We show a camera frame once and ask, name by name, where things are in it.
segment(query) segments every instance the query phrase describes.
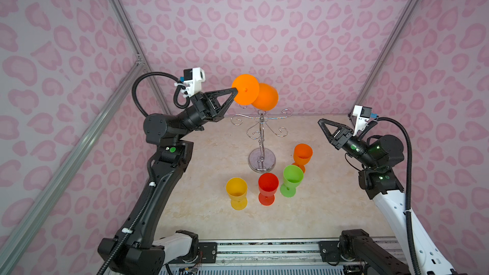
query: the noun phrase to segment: wall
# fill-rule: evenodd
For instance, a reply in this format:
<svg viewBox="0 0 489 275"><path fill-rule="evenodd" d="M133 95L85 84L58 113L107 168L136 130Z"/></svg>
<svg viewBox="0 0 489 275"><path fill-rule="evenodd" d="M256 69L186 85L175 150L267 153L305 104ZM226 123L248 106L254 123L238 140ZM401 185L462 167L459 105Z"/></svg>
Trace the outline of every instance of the wall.
<svg viewBox="0 0 489 275"><path fill-rule="evenodd" d="M0 0L0 247L135 58L107 0Z"/></svg>
<svg viewBox="0 0 489 275"><path fill-rule="evenodd" d="M365 103L409 130L413 209L468 274L489 269L487 15L487 0L423 0Z"/></svg>
<svg viewBox="0 0 489 275"><path fill-rule="evenodd" d="M155 71L203 67L207 91L250 73L279 91L273 112L310 114L350 111L406 0L122 2Z"/></svg>
<svg viewBox="0 0 489 275"><path fill-rule="evenodd" d="M148 113L161 112L144 80L138 97ZM95 274L97 247L112 238L136 204L155 146L145 142L143 115L130 94L87 156L14 274Z"/></svg>

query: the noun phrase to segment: round metal base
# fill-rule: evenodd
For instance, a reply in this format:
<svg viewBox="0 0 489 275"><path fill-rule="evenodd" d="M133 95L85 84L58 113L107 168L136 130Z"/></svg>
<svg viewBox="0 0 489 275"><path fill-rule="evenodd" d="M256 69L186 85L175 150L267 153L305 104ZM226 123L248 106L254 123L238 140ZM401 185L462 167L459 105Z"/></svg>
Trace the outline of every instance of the round metal base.
<svg viewBox="0 0 489 275"><path fill-rule="evenodd" d="M261 151L260 148L254 149L248 157L249 167L257 173L267 173L272 171L275 167L275 154L271 150L265 148L265 159L260 161Z"/></svg>

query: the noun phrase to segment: aluminum frame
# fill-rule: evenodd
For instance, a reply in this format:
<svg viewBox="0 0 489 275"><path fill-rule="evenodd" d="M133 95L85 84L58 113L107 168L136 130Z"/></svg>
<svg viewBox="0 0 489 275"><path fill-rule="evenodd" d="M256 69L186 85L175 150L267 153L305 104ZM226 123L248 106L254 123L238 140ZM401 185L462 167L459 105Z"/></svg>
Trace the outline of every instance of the aluminum frame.
<svg viewBox="0 0 489 275"><path fill-rule="evenodd" d="M139 44L138 38L136 37L134 29L131 26L131 22L127 17L127 14L124 10L124 7L122 6L121 1L120 0L108 0L108 1L115 12L115 15L117 16L117 19L119 20L119 23L122 26L122 30L124 30L124 33L127 36L127 40L131 45L132 51L138 58L138 61L144 65L147 65L147 70L145 72L152 72L153 70L148 62L148 59L144 55L144 51L141 45ZM156 81L155 77L152 76L148 78L148 80L150 81L150 86L153 93L155 94L156 100L158 101L161 109L164 112L163 114L171 115L172 113L170 111L170 108L168 107L168 103L166 102L165 96L163 95L160 85Z"/></svg>
<svg viewBox="0 0 489 275"><path fill-rule="evenodd" d="M409 20L411 19L411 16L413 15L414 11L418 7L419 3L421 0L408 0L404 9L402 10L399 20L396 22L396 25L394 26L394 29L392 29L391 34L389 35L389 38L387 42L385 43L384 48L382 49L380 55L377 58L377 61L372 67L372 71L370 72L370 75L368 76L367 80L365 81L362 89L360 90L360 93L358 94L357 99L355 100L355 103L351 107L351 111L348 114L350 117L350 120L352 118L351 113L353 112L353 107L355 105L362 105L365 99L367 98L367 94L369 93L370 89L374 85L375 80L377 79L377 76L381 73L382 67L385 64L385 61L387 60L388 56L391 54L392 50L394 49L394 46L396 45L397 41L399 40L402 32L404 31L404 28L406 28L407 24L409 23Z"/></svg>
<svg viewBox="0 0 489 275"><path fill-rule="evenodd" d="M95 120L87 128L76 147L71 150L69 156L54 173L49 184L36 198L21 223L10 234L0 252L0 275L8 275L14 270L25 250L27 250L29 244L49 216L52 208L70 184L73 176L82 167L90 150L114 114L119 110L122 101L131 91L132 83L141 75L141 72L145 71L147 71L147 68L141 62L134 64L119 87L100 110Z"/></svg>

